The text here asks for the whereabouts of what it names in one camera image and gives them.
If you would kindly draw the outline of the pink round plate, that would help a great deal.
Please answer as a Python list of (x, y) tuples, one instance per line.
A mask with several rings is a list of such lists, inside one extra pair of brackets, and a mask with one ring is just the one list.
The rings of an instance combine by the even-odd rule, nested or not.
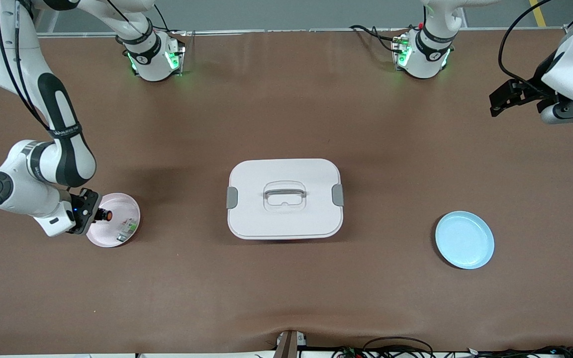
[(93, 223), (87, 231), (89, 241), (98, 247), (113, 248), (123, 244), (116, 240), (116, 236), (121, 222), (126, 218), (136, 218), (139, 224), (141, 222), (139, 204), (125, 193), (109, 193), (103, 196), (99, 208), (112, 211), (113, 218), (111, 221)]

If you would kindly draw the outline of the blue round plate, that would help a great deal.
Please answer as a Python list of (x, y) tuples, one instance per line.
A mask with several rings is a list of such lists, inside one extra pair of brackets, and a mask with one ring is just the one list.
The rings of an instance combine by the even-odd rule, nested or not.
[(439, 254), (459, 269), (479, 269), (495, 252), (495, 238), (486, 222), (468, 211), (444, 215), (435, 229)]

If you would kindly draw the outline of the white lidded storage box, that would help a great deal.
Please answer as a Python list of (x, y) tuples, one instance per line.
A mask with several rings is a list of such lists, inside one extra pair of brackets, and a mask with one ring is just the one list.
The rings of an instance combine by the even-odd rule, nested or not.
[[(328, 238), (344, 221), (344, 207), (333, 204), (331, 188), (340, 172), (326, 159), (249, 160), (236, 165), (229, 185), (238, 190), (236, 208), (227, 209), (230, 231), (243, 240), (302, 240)], [(293, 213), (264, 209), (263, 194), (274, 188), (299, 188), (307, 193), (306, 207)]]

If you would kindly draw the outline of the brown table cover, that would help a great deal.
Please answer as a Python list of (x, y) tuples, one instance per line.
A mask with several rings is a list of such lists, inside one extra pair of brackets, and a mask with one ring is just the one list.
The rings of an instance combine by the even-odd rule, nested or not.
[[(159, 83), (113, 38), (41, 39), (97, 159), (88, 187), (131, 195), (142, 222), (104, 249), (0, 210), (0, 355), (264, 351), (289, 329), (321, 346), (573, 346), (573, 124), (534, 104), (490, 115), (501, 38), (460, 32), (446, 68), (416, 80), (355, 32), (196, 36), (184, 74)], [(20, 140), (46, 133), (0, 88), (0, 164)], [(300, 157), (339, 168), (341, 229), (234, 236), (234, 166)], [(452, 211), (489, 225), (483, 267), (439, 254)]]

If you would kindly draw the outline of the green push-button switch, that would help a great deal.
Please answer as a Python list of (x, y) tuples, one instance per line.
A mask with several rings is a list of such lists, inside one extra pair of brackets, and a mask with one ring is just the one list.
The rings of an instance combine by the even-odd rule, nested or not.
[(138, 226), (139, 220), (136, 218), (126, 218), (119, 225), (116, 240), (121, 243), (127, 242), (136, 232)]

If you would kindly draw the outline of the metal table edge rail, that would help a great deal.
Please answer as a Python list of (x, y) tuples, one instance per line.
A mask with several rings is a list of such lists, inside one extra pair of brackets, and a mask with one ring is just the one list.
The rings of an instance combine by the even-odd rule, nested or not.
[[(507, 30), (507, 27), (464, 27), (464, 30)], [(247, 29), (247, 30), (173, 30), (172, 35), (178, 36), (228, 36), (240, 35), (247, 33), (282, 33), (282, 32), (350, 32), (356, 29), (350, 28), (311, 28), (299, 30), (267, 30), (267, 29)], [(409, 28), (378, 28), (379, 32), (406, 32)], [(515, 27), (514, 30), (561, 30), (566, 33), (564, 26), (548, 26), (548, 27)], [(38, 38), (113, 38), (116, 34), (114, 32), (39, 32)]]

